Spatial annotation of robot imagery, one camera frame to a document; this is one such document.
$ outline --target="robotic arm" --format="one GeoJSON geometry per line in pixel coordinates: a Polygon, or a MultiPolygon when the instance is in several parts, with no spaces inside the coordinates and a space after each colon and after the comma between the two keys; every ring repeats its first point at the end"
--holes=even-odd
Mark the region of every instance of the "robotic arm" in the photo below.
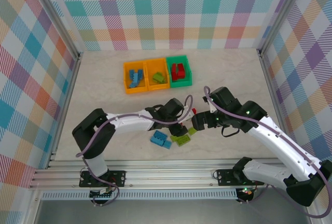
{"type": "Polygon", "coordinates": [[[225,128],[232,126],[259,139],[286,166],[284,169],[244,157],[232,170],[233,177],[238,183],[248,179],[262,181],[285,190],[293,200],[303,206],[311,205],[325,186],[312,165],[314,164],[328,180],[332,174],[332,162],[328,160],[322,162],[308,154],[282,132],[258,104],[248,101],[241,105],[226,87],[218,88],[203,99],[209,104],[210,110],[198,114],[195,109],[191,109],[191,106],[183,106],[175,98],[165,105],[148,107],[125,115],[106,114],[102,109],[96,109],[73,130],[73,136],[82,151],[79,155],[84,154],[88,167],[95,176],[106,178],[108,169],[102,152],[114,135],[129,131],[169,128],[172,135],[182,136],[187,133],[187,129],[181,123],[190,118],[193,127],[198,131],[204,130],[207,125],[207,128],[222,127],[223,134],[225,128]],[[230,115],[217,108],[224,109],[230,115]],[[243,116],[243,119],[232,115],[243,116]],[[306,154],[311,162],[306,161],[299,152],[306,154]]]}

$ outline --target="lego brick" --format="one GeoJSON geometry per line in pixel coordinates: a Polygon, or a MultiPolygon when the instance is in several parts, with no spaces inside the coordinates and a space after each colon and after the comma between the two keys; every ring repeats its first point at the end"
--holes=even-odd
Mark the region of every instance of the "lego brick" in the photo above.
{"type": "Polygon", "coordinates": [[[163,146],[164,145],[164,140],[161,140],[161,139],[159,139],[159,138],[157,138],[157,137],[154,137],[154,136],[152,136],[151,138],[150,138],[150,141],[151,141],[151,143],[154,143],[155,145],[159,145],[159,146],[163,146]]]}
{"type": "Polygon", "coordinates": [[[163,144],[163,147],[168,149],[168,150],[171,148],[171,146],[172,146],[172,142],[168,141],[168,140],[166,140],[163,144]]]}
{"type": "Polygon", "coordinates": [[[162,132],[160,132],[160,131],[158,131],[158,130],[155,131],[154,137],[156,137],[158,139],[161,139],[161,140],[164,140],[164,141],[167,139],[167,135],[164,134],[164,133],[162,133],[162,132]]]}
{"type": "Polygon", "coordinates": [[[133,82],[134,83],[138,83],[139,82],[139,74],[138,73],[134,73],[133,82]]]}
{"type": "Polygon", "coordinates": [[[136,88],[138,85],[138,83],[134,83],[132,82],[130,85],[129,85],[129,88],[136,88]]]}
{"type": "Polygon", "coordinates": [[[193,136],[195,133],[197,133],[197,130],[194,127],[189,128],[188,133],[190,136],[193,136]]]}
{"type": "Polygon", "coordinates": [[[172,76],[172,81],[177,80],[176,63],[172,64],[171,76],[172,76]]]}
{"type": "Polygon", "coordinates": [[[179,63],[177,65],[177,77],[178,79],[184,79],[186,77],[186,72],[183,63],[179,63]]]}
{"type": "Polygon", "coordinates": [[[183,146],[184,144],[187,144],[190,140],[191,140],[190,137],[186,134],[181,137],[178,137],[176,142],[177,142],[177,145],[183,146]]]}
{"type": "Polygon", "coordinates": [[[135,70],[133,70],[133,69],[129,70],[129,78],[130,78],[131,80],[134,79],[134,73],[135,73],[135,70]]]}
{"type": "Polygon", "coordinates": [[[152,76],[153,80],[156,80],[159,83],[165,83],[165,77],[163,77],[163,75],[160,72],[155,73],[152,76]]]}
{"type": "Polygon", "coordinates": [[[137,71],[138,75],[139,75],[139,80],[142,80],[143,79],[143,69],[139,69],[137,71]]]}
{"type": "Polygon", "coordinates": [[[173,136],[173,135],[172,135],[170,138],[171,138],[171,141],[172,141],[172,142],[176,142],[176,141],[177,141],[177,139],[178,139],[178,137],[176,137],[176,136],[173,136]]]}

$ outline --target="black mounting bracket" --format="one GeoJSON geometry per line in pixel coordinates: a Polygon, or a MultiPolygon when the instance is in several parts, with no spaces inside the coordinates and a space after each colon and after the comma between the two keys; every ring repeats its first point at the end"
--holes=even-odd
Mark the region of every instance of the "black mounting bracket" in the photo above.
{"type": "MultiPolygon", "coordinates": [[[[214,176],[218,180],[219,186],[256,186],[256,181],[251,181],[248,178],[242,178],[242,182],[234,176],[234,169],[229,170],[217,170],[214,176]]],[[[264,185],[261,181],[257,181],[257,185],[264,185]]]]}
{"type": "MultiPolygon", "coordinates": [[[[126,181],[126,172],[125,171],[107,171],[105,174],[99,177],[104,181],[108,181],[117,185],[118,187],[124,187],[126,181]]],[[[80,188],[109,188],[108,184],[102,183],[101,181],[96,180],[93,176],[90,175],[89,171],[82,171],[80,174],[80,181],[78,186],[80,188]]]]}

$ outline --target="lime green lego brick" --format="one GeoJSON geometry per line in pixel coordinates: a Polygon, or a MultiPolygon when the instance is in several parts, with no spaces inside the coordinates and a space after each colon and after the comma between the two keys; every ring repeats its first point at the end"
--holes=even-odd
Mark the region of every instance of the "lime green lego brick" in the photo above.
{"type": "Polygon", "coordinates": [[[157,81],[158,83],[165,83],[165,77],[160,72],[156,72],[152,76],[152,80],[157,81]]]}
{"type": "Polygon", "coordinates": [[[193,136],[195,133],[197,133],[197,130],[194,127],[189,128],[188,133],[190,136],[193,136]]]}
{"type": "Polygon", "coordinates": [[[186,134],[181,137],[178,137],[176,142],[177,145],[183,146],[184,144],[187,144],[190,140],[191,140],[190,137],[186,134]]]}
{"type": "Polygon", "coordinates": [[[173,136],[173,135],[171,136],[171,141],[172,141],[172,142],[176,142],[176,141],[177,141],[177,139],[178,139],[178,137],[176,137],[176,136],[173,136]]]}

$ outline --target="plaid wall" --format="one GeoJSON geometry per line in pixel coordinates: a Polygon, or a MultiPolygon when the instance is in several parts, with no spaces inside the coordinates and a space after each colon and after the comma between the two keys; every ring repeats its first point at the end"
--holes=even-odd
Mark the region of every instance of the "plaid wall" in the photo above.
{"type": "Polygon", "coordinates": [[[281,9],[281,7],[283,6],[283,4],[286,2],[286,0],[280,0],[279,3],[278,3],[278,6],[276,7],[276,9],[274,10],[274,13],[272,15],[272,18],[270,19],[270,22],[269,22],[269,25],[267,26],[267,28],[265,29],[265,32],[263,34],[263,37],[262,39],[260,40],[259,42],[259,45],[258,45],[258,49],[261,49],[265,40],[266,40],[266,37],[267,35],[269,34],[270,30],[271,30],[271,27],[274,25],[274,22],[279,14],[279,11],[281,9]]]}
{"type": "Polygon", "coordinates": [[[27,188],[50,150],[73,65],[38,0],[0,0],[1,224],[18,223],[26,211],[27,188]]]}
{"type": "Polygon", "coordinates": [[[272,1],[64,0],[88,50],[252,47],[272,1]]]}
{"type": "Polygon", "coordinates": [[[332,160],[332,0],[296,0],[264,59],[290,136],[332,160]]]}
{"type": "Polygon", "coordinates": [[[71,37],[71,39],[72,39],[72,41],[73,41],[73,43],[74,43],[76,49],[77,49],[78,51],[83,52],[83,50],[80,48],[80,46],[79,46],[79,44],[78,44],[77,38],[76,38],[76,36],[74,35],[73,30],[71,29],[71,27],[70,27],[70,25],[69,25],[67,19],[65,18],[64,14],[63,14],[63,12],[62,12],[62,10],[60,9],[60,6],[59,6],[58,2],[57,2],[56,0],[51,0],[51,2],[53,3],[53,5],[54,5],[54,7],[55,7],[55,9],[56,9],[56,11],[57,11],[57,13],[58,13],[58,16],[60,17],[60,19],[61,19],[63,25],[64,25],[65,28],[67,29],[67,31],[68,31],[68,33],[69,33],[69,35],[70,35],[70,37],[71,37]]]}

